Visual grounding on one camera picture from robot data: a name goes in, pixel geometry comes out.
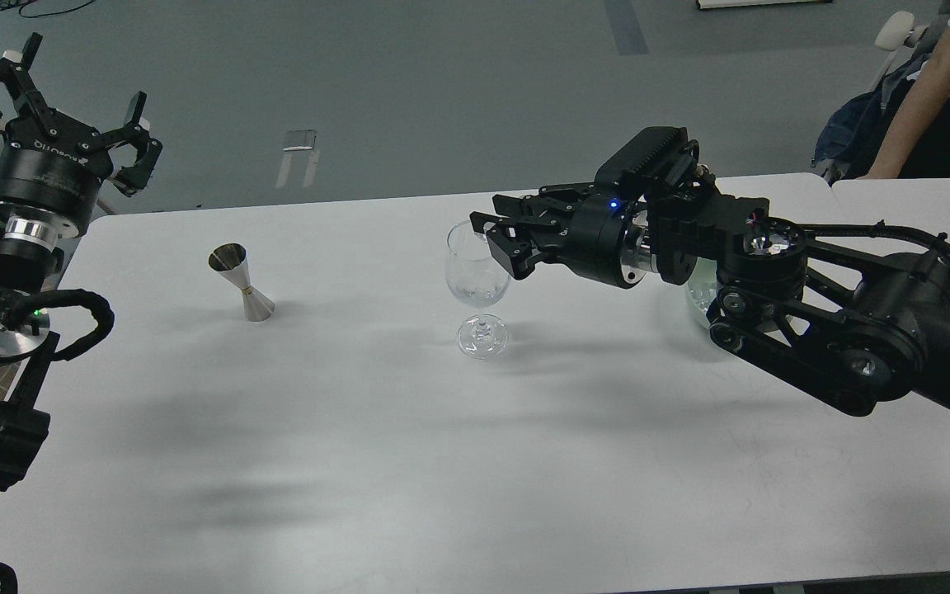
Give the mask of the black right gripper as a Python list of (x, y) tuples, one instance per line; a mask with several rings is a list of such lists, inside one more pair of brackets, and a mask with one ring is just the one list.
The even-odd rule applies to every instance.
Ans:
[(493, 206), (496, 214), (471, 213), (470, 223), (487, 240), (491, 258), (516, 281), (539, 263), (622, 289), (657, 271), (642, 199), (603, 198), (595, 184), (571, 183), (517, 198), (494, 196)]

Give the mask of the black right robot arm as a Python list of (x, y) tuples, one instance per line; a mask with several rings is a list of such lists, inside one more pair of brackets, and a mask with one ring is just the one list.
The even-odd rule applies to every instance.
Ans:
[(497, 195), (472, 213), (516, 281), (539, 263), (629, 289), (715, 263), (717, 347), (833, 409), (866, 417), (908, 394), (950, 411), (950, 242), (877, 222), (799, 224), (717, 188), (684, 128), (648, 127), (589, 183)]

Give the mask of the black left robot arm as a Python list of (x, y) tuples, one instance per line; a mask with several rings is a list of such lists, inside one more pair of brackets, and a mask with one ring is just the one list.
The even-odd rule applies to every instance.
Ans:
[(115, 323), (101, 295), (45, 288), (63, 270), (58, 243), (87, 232), (103, 184), (143, 191), (162, 153), (143, 92), (109, 131), (50, 106), (30, 75), (41, 42), (31, 34), (0, 57), (0, 493), (26, 477), (48, 439), (36, 401), (49, 366), (89, 352)]

